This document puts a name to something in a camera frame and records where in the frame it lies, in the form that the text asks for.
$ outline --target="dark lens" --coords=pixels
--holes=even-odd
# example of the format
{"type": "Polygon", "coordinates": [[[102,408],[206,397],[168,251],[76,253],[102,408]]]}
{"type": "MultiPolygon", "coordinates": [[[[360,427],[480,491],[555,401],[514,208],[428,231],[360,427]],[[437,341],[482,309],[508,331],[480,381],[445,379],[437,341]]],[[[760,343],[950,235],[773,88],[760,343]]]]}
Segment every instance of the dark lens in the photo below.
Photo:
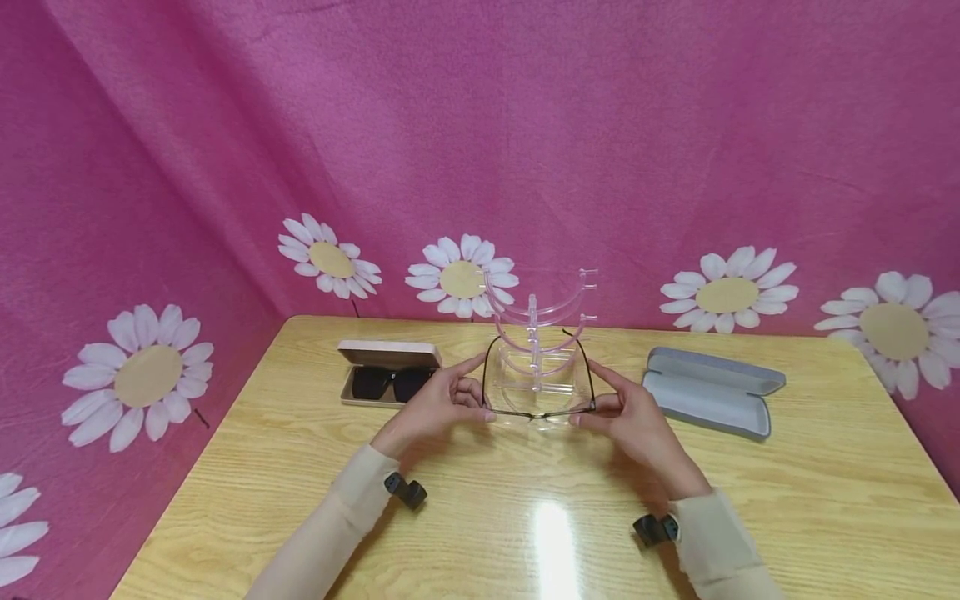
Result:
{"type": "Polygon", "coordinates": [[[357,367],[353,370],[353,397],[379,400],[390,385],[390,370],[383,367],[357,367]]]}
{"type": "Polygon", "coordinates": [[[408,402],[433,374],[433,369],[404,369],[394,377],[394,396],[397,402],[408,402]]]}

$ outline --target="eyeglasses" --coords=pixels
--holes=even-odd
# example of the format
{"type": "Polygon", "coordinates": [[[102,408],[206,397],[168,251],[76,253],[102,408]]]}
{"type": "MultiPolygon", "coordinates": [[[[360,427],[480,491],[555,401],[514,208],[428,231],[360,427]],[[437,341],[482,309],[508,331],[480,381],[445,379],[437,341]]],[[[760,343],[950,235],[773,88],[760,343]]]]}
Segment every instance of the eyeglasses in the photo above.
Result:
{"type": "MultiPolygon", "coordinates": [[[[573,336],[573,334],[570,333],[569,331],[567,331],[566,329],[564,329],[563,332],[564,332],[566,335],[569,335],[569,336],[571,336],[571,337],[573,336]]],[[[483,394],[483,401],[484,401],[484,404],[485,404],[485,408],[487,408],[487,409],[489,409],[490,411],[496,413],[497,415],[510,415],[510,416],[514,416],[514,417],[524,417],[524,418],[526,418],[526,419],[528,419],[528,420],[539,420],[539,419],[551,419],[551,418],[554,418],[554,417],[565,417],[565,416],[568,416],[568,415],[578,415],[578,414],[580,414],[580,413],[592,413],[592,412],[594,412],[594,411],[596,410],[596,408],[597,408],[597,398],[596,398],[596,393],[593,391],[593,376],[590,374],[589,362],[588,362],[588,360],[587,360],[587,351],[584,350],[584,345],[580,343],[579,338],[574,338],[574,342],[577,343],[577,348],[580,349],[580,354],[581,354],[581,355],[583,356],[583,358],[584,358],[584,365],[585,365],[586,368],[587,368],[587,381],[589,382],[589,386],[590,386],[590,402],[589,402],[589,404],[587,405],[586,408],[579,408],[579,409],[572,409],[572,410],[562,410],[562,411],[553,411],[553,412],[549,412],[549,413],[525,413],[525,412],[523,412],[523,411],[508,411],[508,410],[500,410],[500,409],[493,408],[492,404],[490,403],[490,400],[489,400],[488,397],[487,397],[487,363],[490,361],[490,354],[491,354],[491,351],[493,350],[493,346],[496,345],[497,341],[499,341],[499,339],[500,339],[501,337],[502,337],[502,336],[499,336],[499,335],[498,335],[498,336],[496,336],[495,338],[493,338],[493,340],[490,342],[490,345],[487,347],[487,355],[486,355],[486,357],[484,358],[484,361],[483,361],[483,380],[482,380],[482,382],[481,382],[481,390],[482,390],[482,394],[483,394]]]]}
{"type": "Polygon", "coordinates": [[[406,403],[420,391],[435,370],[429,367],[406,367],[397,370],[357,367],[353,370],[353,385],[350,389],[355,398],[379,400],[393,383],[396,401],[406,403]]]}

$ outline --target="hand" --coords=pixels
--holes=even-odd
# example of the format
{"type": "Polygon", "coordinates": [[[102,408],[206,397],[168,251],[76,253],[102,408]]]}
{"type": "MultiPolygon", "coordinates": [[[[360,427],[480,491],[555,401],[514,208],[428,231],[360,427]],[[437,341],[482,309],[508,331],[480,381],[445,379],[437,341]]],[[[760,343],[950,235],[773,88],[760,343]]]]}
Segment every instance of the hand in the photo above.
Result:
{"type": "Polygon", "coordinates": [[[613,369],[589,361],[590,370],[615,394],[596,398],[596,412],[572,415],[570,422],[609,437],[621,450],[658,476],[672,500],[710,495],[713,489],[643,386],[613,369]]]}
{"type": "Polygon", "coordinates": [[[419,440],[441,435],[459,422],[490,422],[496,414],[482,408],[480,382],[467,377],[483,364],[480,353],[459,365],[440,369],[410,398],[396,415],[380,429],[370,445],[396,460],[406,448],[419,440]]]}

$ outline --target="black clip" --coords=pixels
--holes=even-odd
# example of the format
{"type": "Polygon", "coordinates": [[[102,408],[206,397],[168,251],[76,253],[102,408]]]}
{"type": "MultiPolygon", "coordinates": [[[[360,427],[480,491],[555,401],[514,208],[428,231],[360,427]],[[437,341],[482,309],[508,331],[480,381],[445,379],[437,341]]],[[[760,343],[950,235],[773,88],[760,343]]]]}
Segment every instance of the black clip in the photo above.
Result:
{"type": "Polygon", "coordinates": [[[420,485],[419,481],[411,481],[407,484],[403,475],[396,471],[383,481],[383,486],[387,489],[387,492],[406,504],[411,511],[415,511],[420,504],[423,504],[423,500],[426,500],[426,490],[420,485]]]}

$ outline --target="daisy print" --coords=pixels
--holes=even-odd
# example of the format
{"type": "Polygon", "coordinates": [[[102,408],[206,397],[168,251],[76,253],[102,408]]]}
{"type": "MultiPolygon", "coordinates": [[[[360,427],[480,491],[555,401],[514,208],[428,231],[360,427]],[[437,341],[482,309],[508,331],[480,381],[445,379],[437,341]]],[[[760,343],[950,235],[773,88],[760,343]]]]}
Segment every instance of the daisy print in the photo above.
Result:
{"type": "Polygon", "coordinates": [[[950,369],[960,369],[960,292],[933,298],[930,277],[889,271],[873,288],[850,288],[821,310],[832,316],[814,328],[854,344],[890,394],[916,398],[921,374],[943,390],[950,369]]]}
{"type": "Polygon", "coordinates": [[[760,315],[786,312],[786,304],[800,292],[796,285],[783,285],[797,265],[784,262],[771,269],[776,257],[774,248],[757,254],[753,246],[736,249],[727,260],[707,254],[700,259],[701,273],[681,271],[660,288],[672,299],[660,310],[681,315],[673,325],[690,331],[731,333],[735,324],[752,329],[760,324],[760,315]]]}
{"type": "Polygon", "coordinates": [[[374,285],[382,283],[380,268],[360,259],[360,249],[339,243],[336,233],[326,223],[307,213],[300,215],[303,222],[286,219],[283,226],[293,235],[280,235],[280,253],[297,264],[294,271],[305,277],[314,277],[321,292],[333,292],[344,300],[351,294],[368,298],[376,294],[374,285]]]}
{"type": "Polygon", "coordinates": [[[510,273],[514,261],[494,257],[496,247],[479,235],[465,233],[460,245],[448,237],[423,249],[426,263],[410,265],[407,285],[422,290],[418,300],[436,302],[437,310],[468,319],[473,314],[493,314],[488,291],[484,289],[483,271],[490,274],[490,292],[503,304],[513,304],[514,297],[504,288],[516,287],[519,279],[510,273]]]}
{"type": "Polygon", "coordinates": [[[169,304],[158,318],[140,304],[107,323],[113,344],[87,344],[77,355],[82,364],[66,372],[63,385],[87,392],[60,415],[77,428],[76,447],[110,433],[110,452],[129,446],[142,428],[154,442],[171,423],[190,416],[190,400],[203,396],[213,373],[207,359],[213,344],[194,344],[200,322],[184,319],[169,304]]]}
{"type": "Polygon", "coordinates": [[[18,490],[22,482],[23,475],[0,475],[0,588],[19,581],[34,571],[40,558],[17,556],[17,553],[47,535],[50,529],[47,521],[14,523],[40,497],[36,488],[18,490]]]}

